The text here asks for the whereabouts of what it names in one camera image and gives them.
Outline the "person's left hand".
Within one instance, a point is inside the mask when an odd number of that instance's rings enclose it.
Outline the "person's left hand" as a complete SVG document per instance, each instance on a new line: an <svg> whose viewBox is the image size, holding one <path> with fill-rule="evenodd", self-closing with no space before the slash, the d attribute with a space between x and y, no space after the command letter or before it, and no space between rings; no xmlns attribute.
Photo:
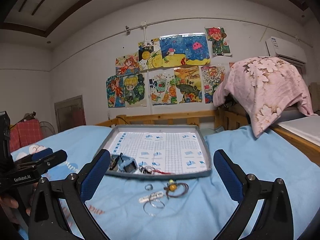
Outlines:
<svg viewBox="0 0 320 240"><path fill-rule="evenodd" d="M32 192L31 192L31 194L28 195L29 204L27 204L27 208L25 211L25 213L27 215L30 215L30 212L31 212L31 206L32 206L34 192L36 190L36 187L37 187L37 183L33 183ZM1 207L4 211L4 213L6 214L7 218L12 223L21 225L21 221L18 219L18 217L16 216L16 214L14 212L14 210L18 208L18 202L14 198L10 197L9 195L1 196Z"/></svg>

